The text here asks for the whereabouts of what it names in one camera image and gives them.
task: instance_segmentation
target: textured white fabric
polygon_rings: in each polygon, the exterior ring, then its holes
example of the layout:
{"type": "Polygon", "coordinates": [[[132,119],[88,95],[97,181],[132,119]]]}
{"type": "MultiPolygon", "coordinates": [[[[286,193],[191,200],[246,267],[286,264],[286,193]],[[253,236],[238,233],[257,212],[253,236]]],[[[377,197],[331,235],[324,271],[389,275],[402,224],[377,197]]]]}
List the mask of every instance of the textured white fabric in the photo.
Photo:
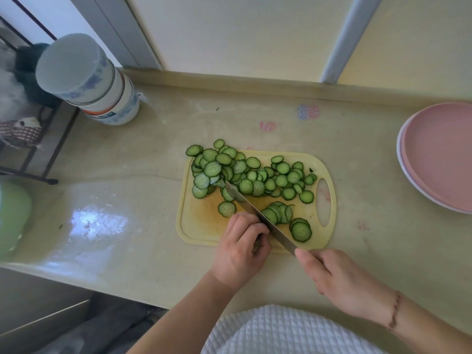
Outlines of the textured white fabric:
{"type": "Polygon", "coordinates": [[[322,316],[266,305],[221,318],[202,354],[385,354],[322,316]]]}

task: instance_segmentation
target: hand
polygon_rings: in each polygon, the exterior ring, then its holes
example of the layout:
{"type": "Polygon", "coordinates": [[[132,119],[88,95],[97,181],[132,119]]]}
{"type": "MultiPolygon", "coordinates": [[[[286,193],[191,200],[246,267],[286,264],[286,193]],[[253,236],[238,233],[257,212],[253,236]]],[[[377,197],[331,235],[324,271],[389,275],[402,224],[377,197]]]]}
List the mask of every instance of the hand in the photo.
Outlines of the hand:
{"type": "Polygon", "coordinates": [[[271,249],[268,233],[267,226],[256,215],[247,212],[234,214],[220,238],[209,272],[236,293],[264,266],[271,249]],[[261,245],[253,253],[252,248],[259,234],[263,234],[261,245]]]}
{"type": "Polygon", "coordinates": [[[397,294],[339,250],[295,250],[320,294],[343,312],[387,326],[397,294]]]}

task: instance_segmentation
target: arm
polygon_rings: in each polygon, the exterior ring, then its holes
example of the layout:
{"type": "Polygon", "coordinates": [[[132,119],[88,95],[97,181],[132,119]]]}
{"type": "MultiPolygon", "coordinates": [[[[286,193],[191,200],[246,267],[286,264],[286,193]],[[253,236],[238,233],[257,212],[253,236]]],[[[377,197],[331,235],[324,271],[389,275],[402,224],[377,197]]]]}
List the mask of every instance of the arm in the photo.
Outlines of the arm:
{"type": "Polygon", "coordinates": [[[233,215],[218,243],[211,269],[128,354],[199,354],[229,301],[263,267],[270,253],[268,232],[255,215],[233,215]],[[258,234],[263,234],[261,246],[253,252],[258,234]]]}
{"type": "MultiPolygon", "coordinates": [[[[316,288],[343,312],[387,327],[397,293],[344,252],[305,251],[295,255],[316,288]]],[[[472,353],[472,338],[402,295],[392,333],[417,354],[472,353]]]]}

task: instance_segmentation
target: pink plate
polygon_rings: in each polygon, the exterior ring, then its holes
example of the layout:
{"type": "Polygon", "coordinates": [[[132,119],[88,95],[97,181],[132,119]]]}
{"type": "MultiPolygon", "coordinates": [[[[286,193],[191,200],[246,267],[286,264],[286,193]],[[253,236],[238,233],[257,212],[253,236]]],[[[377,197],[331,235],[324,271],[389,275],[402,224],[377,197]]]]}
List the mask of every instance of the pink plate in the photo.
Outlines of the pink plate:
{"type": "Polygon", "coordinates": [[[472,211],[472,104],[442,103],[418,112],[401,139],[402,158],[434,198],[472,211]]]}

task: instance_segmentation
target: kitchen knife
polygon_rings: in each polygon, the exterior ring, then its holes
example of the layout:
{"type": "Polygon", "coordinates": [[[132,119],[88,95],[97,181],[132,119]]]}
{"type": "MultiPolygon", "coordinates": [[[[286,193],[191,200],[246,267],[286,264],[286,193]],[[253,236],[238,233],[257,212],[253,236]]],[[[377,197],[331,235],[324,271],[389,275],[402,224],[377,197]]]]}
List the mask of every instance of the kitchen knife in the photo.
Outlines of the kitchen knife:
{"type": "Polygon", "coordinates": [[[242,196],[238,190],[236,190],[233,185],[229,182],[225,181],[226,184],[226,191],[233,199],[235,199],[242,208],[244,208],[248,213],[256,215],[259,220],[268,227],[270,234],[282,245],[284,248],[290,252],[292,256],[295,256],[295,250],[297,246],[295,246],[292,241],[285,237],[285,235],[280,232],[280,230],[270,222],[267,217],[265,217],[254,205],[251,204],[244,196],[242,196]]]}

